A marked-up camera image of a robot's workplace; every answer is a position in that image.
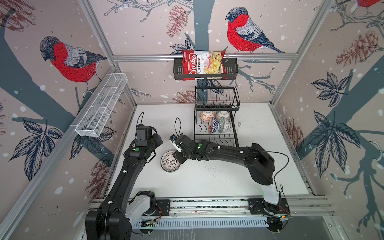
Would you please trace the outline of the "black white lattice bowl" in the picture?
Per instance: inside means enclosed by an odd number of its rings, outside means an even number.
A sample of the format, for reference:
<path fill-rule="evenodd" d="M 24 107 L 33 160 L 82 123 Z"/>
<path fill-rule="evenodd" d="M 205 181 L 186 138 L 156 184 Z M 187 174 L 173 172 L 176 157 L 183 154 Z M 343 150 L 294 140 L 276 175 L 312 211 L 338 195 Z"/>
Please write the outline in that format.
<path fill-rule="evenodd" d="M 164 153 L 161 158 L 161 167 L 167 173 L 173 173 L 181 166 L 179 161 L 174 157 L 174 153 L 174 151 L 168 151 Z"/>

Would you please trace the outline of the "red blue patterned bowl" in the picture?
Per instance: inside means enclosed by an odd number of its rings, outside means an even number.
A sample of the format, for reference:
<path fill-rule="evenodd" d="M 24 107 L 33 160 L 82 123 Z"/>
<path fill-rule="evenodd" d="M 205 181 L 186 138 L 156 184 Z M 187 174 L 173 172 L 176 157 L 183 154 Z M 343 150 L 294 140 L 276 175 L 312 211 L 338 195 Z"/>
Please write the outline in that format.
<path fill-rule="evenodd" d="M 219 122 L 216 118 L 212 117 L 209 120 L 209 134 L 215 134 L 219 129 Z"/>

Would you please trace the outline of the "orange floral bowl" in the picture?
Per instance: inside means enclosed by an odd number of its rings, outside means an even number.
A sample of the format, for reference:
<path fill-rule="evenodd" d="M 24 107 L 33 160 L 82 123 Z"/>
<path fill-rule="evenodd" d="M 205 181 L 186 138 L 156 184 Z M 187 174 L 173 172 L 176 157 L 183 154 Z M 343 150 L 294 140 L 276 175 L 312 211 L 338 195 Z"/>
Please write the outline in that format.
<path fill-rule="evenodd" d="M 213 111 L 202 111 L 200 114 L 200 119 L 204 122 L 209 122 L 214 117 L 215 114 Z"/>

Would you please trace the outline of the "green patterned bowl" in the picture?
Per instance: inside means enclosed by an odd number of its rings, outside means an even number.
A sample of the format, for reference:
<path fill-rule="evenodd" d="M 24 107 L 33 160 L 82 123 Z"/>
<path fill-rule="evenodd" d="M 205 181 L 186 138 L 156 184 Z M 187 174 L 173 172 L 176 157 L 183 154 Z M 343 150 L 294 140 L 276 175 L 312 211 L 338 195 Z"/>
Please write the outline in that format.
<path fill-rule="evenodd" d="M 230 121 L 228 118 L 220 117 L 219 120 L 219 133 L 224 134 L 226 133 L 230 128 Z"/>

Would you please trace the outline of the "pink striped bowl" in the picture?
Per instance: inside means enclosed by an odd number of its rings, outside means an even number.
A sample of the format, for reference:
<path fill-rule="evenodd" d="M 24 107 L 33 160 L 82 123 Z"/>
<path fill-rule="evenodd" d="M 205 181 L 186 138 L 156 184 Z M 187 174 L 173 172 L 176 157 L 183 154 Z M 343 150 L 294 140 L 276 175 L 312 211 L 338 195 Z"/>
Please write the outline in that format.
<path fill-rule="evenodd" d="M 219 121 L 221 118 L 228 119 L 230 117 L 230 113 L 228 111 L 218 111 L 216 113 L 216 120 Z"/>

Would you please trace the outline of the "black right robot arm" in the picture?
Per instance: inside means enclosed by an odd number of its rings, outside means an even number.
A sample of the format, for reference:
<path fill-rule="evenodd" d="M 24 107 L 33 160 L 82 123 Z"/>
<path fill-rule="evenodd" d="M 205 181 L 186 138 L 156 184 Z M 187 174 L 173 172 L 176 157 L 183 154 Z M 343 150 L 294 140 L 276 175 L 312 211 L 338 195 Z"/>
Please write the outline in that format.
<path fill-rule="evenodd" d="M 211 141 L 195 142 L 188 136 L 171 135 L 170 141 L 176 148 L 175 159 L 183 164 L 186 160 L 224 161 L 241 165 L 248 169 L 254 182 L 262 186 L 264 205 L 277 207 L 281 193 L 278 191 L 273 174 L 275 160 L 259 144 L 250 147 L 231 147 Z"/>

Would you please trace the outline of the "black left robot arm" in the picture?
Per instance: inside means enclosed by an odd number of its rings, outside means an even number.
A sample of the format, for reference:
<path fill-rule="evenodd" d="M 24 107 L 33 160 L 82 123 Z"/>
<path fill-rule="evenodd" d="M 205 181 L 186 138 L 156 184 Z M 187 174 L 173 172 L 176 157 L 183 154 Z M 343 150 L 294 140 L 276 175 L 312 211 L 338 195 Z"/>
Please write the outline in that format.
<path fill-rule="evenodd" d="M 130 200 L 130 195 L 145 164 L 155 157 L 155 149 L 162 144 L 162 138 L 154 127 L 137 125 L 135 139 L 123 154 L 122 169 L 112 189 L 98 209 L 86 215 L 89 240 L 128 240 L 133 224 L 144 213 L 154 211 L 154 192 L 141 191 L 133 200 Z"/>

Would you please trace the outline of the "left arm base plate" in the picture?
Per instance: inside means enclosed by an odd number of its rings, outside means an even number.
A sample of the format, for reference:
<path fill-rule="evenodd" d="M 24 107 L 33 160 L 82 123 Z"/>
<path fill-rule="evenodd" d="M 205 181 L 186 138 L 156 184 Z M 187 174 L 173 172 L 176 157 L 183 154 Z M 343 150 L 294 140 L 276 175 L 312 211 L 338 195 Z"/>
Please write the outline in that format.
<path fill-rule="evenodd" d="M 169 199 L 164 200 L 156 200 L 156 206 L 155 209 L 152 211 L 150 210 L 148 213 L 143 213 L 142 217 L 159 217 L 162 216 L 169 216 L 170 215 L 170 206 L 171 201 Z"/>

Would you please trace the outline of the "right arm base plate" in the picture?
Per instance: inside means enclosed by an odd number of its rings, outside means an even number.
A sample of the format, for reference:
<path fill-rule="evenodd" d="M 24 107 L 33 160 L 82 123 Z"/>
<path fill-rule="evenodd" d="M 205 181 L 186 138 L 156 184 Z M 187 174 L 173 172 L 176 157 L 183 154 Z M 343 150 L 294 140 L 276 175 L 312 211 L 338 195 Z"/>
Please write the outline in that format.
<path fill-rule="evenodd" d="M 248 199 L 249 211 L 251 215 L 290 215 L 291 211 L 285 198 L 280 198 L 276 205 L 269 204 L 264 199 Z"/>

